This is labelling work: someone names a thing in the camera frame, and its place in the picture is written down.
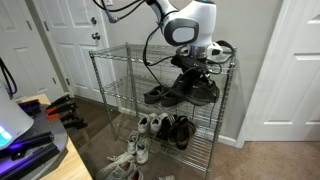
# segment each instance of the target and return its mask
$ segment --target white wall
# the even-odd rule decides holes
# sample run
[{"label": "white wall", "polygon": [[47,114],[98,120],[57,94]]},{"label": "white wall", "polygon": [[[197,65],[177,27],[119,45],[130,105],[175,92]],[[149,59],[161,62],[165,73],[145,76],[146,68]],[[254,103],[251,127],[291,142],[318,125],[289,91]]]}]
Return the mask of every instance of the white wall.
[{"label": "white wall", "polygon": [[[114,1],[115,9],[128,4],[128,0]],[[178,8],[191,0],[172,0]],[[235,74],[221,134],[237,139],[242,121],[264,59],[282,0],[215,0],[217,22],[213,40],[226,40],[238,48],[238,69]],[[125,42],[144,44],[156,27],[156,17],[147,4],[117,24],[107,24],[111,47]],[[167,43],[160,31],[150,44]]]}]

